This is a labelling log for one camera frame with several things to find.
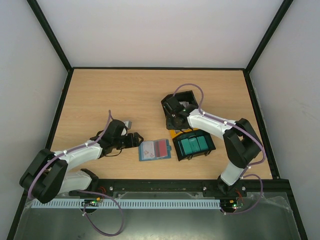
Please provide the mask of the yellow bin with cards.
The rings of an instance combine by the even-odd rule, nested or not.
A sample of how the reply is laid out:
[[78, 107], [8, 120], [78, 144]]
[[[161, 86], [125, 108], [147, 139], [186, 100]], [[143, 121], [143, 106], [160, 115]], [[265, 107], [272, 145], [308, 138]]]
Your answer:
[[182, 140], [182, 139], [189, 139], [196, 136], [196, 131], [198, 131], [198, 128], [188, 128], [188, 129], [175, 129], [175, 130], [169, 130], [171, 138]]

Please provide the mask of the teal card holder wallet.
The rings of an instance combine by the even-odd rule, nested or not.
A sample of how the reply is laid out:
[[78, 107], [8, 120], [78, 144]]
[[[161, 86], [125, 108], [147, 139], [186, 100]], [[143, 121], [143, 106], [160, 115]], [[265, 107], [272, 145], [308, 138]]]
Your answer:
[[156, 141], [158, 140], [148, 140], [148, 141], [153, 141], [154, 142], [154, 148], [155, 148], [155, 158], [154, 159], [151, 159], [151, 160], [142, 160], [142, 144], [138, 147], [138, 153], [139, 153], [139, 161], [140, 162], [145, 162], [145, 161], [155, 161], [155, 160], [162, 160], [162, 159], [170, 159], [171, 158], [171, 146], [170, 146], [170, 143], [169, 143], [169, 140], [168, 139], [165, 139], [166, 140], [166, 145], [167, 145], [167, 153], [168, 155], [166, 157], [157, 157], [157, 154], [156, 154]]

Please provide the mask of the black bin with red cards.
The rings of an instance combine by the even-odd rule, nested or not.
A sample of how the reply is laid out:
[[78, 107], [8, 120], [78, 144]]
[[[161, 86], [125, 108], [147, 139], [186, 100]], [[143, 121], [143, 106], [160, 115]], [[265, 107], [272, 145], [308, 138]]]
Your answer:
[[[192, 111], [199, 107], [195, 95], [192, 90], [178, 92], [175, 94], [168, 94], [167, 96], [174, 96], [184, 106], [192, 105]], [[164, 98], [161, 100], [161, 105], [164, 111]]]

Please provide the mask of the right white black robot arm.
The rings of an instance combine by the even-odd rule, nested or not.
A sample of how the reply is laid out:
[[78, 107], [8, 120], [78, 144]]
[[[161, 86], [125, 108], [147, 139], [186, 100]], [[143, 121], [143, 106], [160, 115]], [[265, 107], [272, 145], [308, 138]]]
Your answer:
[[217, 179], [217, 188], [223, 195], [231, 192], [249, 167], [250, 162], [263, 151], [262, 143], [248, 120], [227, 120], [205, 112], [199, 106], [184, 106], [172, 95], [161, 100], [170, 130], [199, 129], [224, 141], [228, 164]]

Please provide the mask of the white VIP card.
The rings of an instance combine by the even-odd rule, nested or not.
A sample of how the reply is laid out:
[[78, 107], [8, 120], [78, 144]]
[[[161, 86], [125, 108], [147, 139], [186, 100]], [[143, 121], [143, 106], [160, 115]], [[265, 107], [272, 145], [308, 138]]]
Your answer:
[[145, 141], [142, 143], [141, 159], [152, 160], [156, 157], [155, 146], [153, 141]]

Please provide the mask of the red circle credit card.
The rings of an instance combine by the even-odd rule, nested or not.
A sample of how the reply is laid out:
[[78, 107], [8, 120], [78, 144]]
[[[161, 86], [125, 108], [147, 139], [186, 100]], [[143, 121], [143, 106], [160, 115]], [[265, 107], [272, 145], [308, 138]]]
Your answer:
[[158, 158], [163, 158], [168, 156], [168, 150], [167, 150], [167, 140], [161, 139], [156, 141], [156, 156]]

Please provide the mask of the black bin with teal cards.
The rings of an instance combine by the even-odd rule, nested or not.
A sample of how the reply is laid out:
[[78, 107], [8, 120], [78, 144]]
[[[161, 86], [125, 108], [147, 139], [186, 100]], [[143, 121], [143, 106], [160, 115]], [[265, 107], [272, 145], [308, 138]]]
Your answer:
[[208, 156], [216, 150], [211, 135], [200, 129], [179, 132], [172, 139], [178, 161]]

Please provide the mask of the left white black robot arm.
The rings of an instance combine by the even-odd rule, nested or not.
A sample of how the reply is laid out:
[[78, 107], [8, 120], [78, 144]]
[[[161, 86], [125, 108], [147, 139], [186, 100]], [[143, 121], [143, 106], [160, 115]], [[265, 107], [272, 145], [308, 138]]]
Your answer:
[[85, 170], [71, 170], [86, 162], [106, 157], [113, 150], [136, 148], [143, 137], [130, 133], [130, 121], [108, 120], [105, 128], [86, 142], [62, 151], [40, 150], [19, 180], [19, 185], [27, 191], [29, 199], [37, 199], [43, 204], [57, 195], [86, 190], [94, 176]]

